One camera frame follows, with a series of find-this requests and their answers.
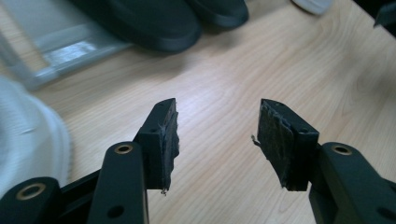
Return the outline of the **white sneaker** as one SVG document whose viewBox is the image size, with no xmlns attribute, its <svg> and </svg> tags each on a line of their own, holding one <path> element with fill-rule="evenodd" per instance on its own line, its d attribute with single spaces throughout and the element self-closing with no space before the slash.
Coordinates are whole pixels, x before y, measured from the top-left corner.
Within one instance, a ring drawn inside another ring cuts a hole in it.
<svg viewBox="0 0 396 224">
<path fill-rule="evenodd" d="M 314 14 L 322 15 L 332 5 L 333 0 L 291 0 L 296 6 Z"/>
<path fill-rule="evenodd" d="M 60 116 L 21 84 L 0 76 L 0 198 L 21 182 L 68 182 L 71 139 Z"/>
</svg>

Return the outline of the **black slipper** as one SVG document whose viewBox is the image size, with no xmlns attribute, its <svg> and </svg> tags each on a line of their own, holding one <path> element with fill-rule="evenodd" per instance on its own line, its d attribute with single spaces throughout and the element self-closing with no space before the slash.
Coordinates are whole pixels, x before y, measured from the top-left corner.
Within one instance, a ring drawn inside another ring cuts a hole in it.
<svg viewBox="0 0 396 224">
<path fill-rule="evenodd" d="M 202 21 L 225 29 L 240 27 L 248 21 L 245 0 L 185 0 Z"/>
<path fill-rule="evenodd" d="M 68 0 L 114 35 L 150 50 L 179 53 L 202 29 L 184 0 Z"/>
</svg>

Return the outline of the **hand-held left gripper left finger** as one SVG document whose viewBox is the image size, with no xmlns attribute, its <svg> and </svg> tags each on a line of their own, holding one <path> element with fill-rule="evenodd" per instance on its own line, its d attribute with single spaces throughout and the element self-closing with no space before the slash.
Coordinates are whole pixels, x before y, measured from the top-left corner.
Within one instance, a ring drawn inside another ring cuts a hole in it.
<svg viewBox="0 0 396 224">
<path fill-rule="evenodd" d="M 179 155 L 177 102 L 170 98 L 157 103 L 134 140 L 142 147 L 147 189 L 170 189 L 174 160 Z"/>
</svg>

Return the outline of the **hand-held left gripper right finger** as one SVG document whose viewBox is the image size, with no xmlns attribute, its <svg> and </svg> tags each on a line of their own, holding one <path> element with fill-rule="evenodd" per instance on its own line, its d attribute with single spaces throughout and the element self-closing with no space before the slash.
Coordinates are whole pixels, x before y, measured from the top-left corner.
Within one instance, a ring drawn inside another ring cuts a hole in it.
<svg viewBox="0 0 396 224">
<path fill-rule="evenodd" d="M 254 144 L 272 164 L 282 188 L 306 191 L 318 137 L 319 132 L 288 106 L 261 99 Z"/>
</svg>

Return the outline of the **metal shoe rack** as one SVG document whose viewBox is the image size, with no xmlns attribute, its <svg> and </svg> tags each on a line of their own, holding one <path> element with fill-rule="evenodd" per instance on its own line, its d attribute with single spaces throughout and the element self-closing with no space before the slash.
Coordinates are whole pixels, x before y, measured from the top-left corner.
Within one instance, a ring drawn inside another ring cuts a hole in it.
<svg viewBox="0 0 396 224">
<path fill-rule="evenodd" d="M 0 32 L 0 60 L 29 90 L 130 46 L 67 0 L 0 0 L 0 7 L 38 51 L 46 65 L 28 67 Z"/>
</svg>

